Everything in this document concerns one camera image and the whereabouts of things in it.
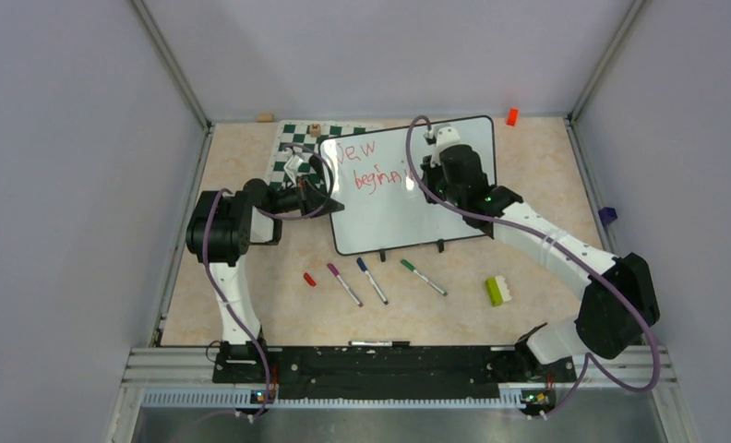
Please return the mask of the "white whiteboard black frame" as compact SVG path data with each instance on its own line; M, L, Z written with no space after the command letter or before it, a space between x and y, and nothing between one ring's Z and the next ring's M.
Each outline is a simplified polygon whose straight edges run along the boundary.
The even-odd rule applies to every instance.
M432 149L425 127L404 126L323 141L322 157L334 172L332 199L344 209L331 214L336 251L342 256L456 241L481 236L460 215L429 204L411 176ZM412 143L405 143L410 135Z

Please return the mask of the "red marker cap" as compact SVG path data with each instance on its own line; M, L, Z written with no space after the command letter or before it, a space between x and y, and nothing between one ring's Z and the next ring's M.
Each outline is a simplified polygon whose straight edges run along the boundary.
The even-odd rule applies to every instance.
M314 278L308 272L305 272L303 274L303 277L304 277L304 280L306 281L306 283L309 286L311 286L311 287L316 287L317 286L316 281L314 280Z

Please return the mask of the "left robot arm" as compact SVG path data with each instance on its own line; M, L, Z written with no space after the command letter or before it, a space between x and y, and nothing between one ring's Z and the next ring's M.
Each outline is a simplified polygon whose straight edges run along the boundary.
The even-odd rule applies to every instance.
M222 316L222 343L239 352L234 367L246 380L259 381L270 370L249 292L246 253L255 245L277 245L285 222L344 209L306 176L284 189L252 179L237 192L208 190L198 197L186 227L186 249L212 283Z

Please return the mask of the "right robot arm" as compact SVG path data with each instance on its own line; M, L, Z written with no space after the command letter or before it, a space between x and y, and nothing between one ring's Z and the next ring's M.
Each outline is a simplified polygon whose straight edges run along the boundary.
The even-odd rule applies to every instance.
M421 161L425 199L443 202L474 229L520 249L581 300L577 315L520 338L518 373L539 380L556 361L592 353L612 360L660 318L647 261L618 257L577 239L505 186L492 185L472 147L453 145Z

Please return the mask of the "black sparkly microphone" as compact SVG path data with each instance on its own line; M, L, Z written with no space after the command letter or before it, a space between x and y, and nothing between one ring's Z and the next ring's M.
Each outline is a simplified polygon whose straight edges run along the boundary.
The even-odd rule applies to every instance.
M317 154L311 154L308 157L308 163L311 168L311 174L317 178L317 183L324 186L327 179L327 165L320 159Z

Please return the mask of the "green white chess mat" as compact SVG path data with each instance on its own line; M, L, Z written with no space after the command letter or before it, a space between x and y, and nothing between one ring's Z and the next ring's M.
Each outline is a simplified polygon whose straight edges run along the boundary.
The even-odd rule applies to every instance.
M321 125L321 136L318 138L309 135L309 126L312 124ZM271 154L264 181L274 190L292 186L286 176L283 166L293 155L301 156L305 164L301 167L300 175L307 174L311 183L320 186L317 178L311 174L308 157L311 155L306 150L292 148L285 149L288 143L302 144L308 149L318 151L319 144L328 138L336 138L353 134L362 134L372 130L381 129L384 126L377 123L355 122L355 121L309 121L309 120L281 120L277 124L274 138L274 151Z

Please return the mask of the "pink capped marker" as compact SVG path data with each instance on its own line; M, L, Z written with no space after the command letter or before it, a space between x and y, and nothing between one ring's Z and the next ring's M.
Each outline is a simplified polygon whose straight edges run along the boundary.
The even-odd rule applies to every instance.
M346 282L346 280L342 277L339 270L335 267L333 263L328 263L327 268L332 273L332 275L336 278L336 280L339 282L339 284L342 286L345 292L354 300L354 302L359 306L363 307L364 304L361 301L361 299L356 295L354 290L350 287L350 285Z

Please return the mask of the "blue capped marker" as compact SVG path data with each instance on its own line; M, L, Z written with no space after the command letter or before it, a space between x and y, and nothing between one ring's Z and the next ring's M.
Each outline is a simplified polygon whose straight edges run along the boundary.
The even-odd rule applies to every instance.
M382 302L382 304L383 305L388 305L389 304L389 299L387 298L387 296L385 295L385 293L383 292L383 290L381 289L381 287L378 285L376 279L374 278L374 276L372 275L372 273L368 269L368 267L365 264L365 262L363 261L363 259L361 257L358 257L356 259L356 263L357 263L358 267L360 268L360 270L366 275L369 283L374 288L374 290L375 290L377 296L379 297L380 301Z

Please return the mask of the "orange block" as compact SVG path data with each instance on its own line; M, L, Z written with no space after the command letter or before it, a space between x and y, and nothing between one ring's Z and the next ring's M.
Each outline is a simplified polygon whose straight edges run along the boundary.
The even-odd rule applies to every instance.
M518 118L519 110L517 108L511 108L505 119L505 124L507 126L515 126L517 124Z

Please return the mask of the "wooden cork piece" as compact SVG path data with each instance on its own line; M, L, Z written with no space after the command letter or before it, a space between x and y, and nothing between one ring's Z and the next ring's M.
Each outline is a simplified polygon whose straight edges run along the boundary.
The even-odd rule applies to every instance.
M272 123L274 121L273 114L259 114L255 117L257 123Z

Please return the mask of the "green capped marker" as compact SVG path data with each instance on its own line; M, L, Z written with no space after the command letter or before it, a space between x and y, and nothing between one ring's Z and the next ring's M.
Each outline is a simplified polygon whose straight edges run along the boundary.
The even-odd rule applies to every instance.
M423 280L426 284L428 284L430 287L432 287L435 291L442 294L443 296L448 295L448 292L445 289L443 289L440 285L438 285L434 281L430 280L423 272L421 272L417 267L415 267L410 261L402 258L400 260L400 262L406 269L408 269L413 274L415 274L417 277L419 277L421 280Z

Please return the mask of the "green lego brick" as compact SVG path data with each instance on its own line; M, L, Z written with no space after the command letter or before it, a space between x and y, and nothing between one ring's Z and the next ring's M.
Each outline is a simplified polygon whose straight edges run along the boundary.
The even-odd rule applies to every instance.
M512 300L507 280L504 276L490 277L485 280L485 291L490 305L498 307Z

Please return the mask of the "purple block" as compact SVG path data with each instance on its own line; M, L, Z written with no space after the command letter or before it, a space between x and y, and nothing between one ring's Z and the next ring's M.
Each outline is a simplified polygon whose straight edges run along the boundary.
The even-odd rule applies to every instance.
M609 226L618 219L617 210L612 207L602 207L597 211L600 223L604 227Z

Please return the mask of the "marker on base rail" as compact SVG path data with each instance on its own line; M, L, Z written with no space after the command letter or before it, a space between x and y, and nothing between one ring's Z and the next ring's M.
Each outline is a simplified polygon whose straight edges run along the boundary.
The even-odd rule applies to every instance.
M351 347L408 347L410 341L349 341Z

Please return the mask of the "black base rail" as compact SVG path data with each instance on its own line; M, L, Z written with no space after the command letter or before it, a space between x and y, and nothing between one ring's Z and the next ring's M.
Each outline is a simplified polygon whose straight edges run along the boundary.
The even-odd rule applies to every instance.
M541 365L524 345L392 344L269 347L220 343L215 384L255 384L280 400L496 400L509 383L540 389L572 382L566 357Z

